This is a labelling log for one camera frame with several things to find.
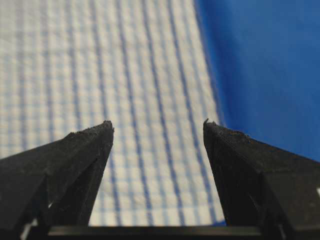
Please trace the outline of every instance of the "blue background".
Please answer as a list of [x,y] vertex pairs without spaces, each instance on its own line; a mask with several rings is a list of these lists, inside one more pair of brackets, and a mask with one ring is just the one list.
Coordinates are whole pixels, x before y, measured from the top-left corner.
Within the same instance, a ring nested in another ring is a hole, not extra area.
[[196,0],[222,124],[320,160],[320,1]]

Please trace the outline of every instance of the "checkered cloth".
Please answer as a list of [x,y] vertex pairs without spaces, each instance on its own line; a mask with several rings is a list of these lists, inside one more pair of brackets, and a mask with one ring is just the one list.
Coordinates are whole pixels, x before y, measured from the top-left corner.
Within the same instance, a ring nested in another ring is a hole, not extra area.
[[91,225],[223,220],[219,121],[191,0],[0,0],[0,157],[111,120]]

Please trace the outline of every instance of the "white and blue plaid fabric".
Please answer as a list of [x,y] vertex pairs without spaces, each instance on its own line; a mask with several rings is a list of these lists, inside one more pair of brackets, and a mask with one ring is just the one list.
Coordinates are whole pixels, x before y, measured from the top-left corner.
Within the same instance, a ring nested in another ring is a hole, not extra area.
[[111,120],[91,225],[223,220],[219,121],[191,0],[0,0],[0,157]]

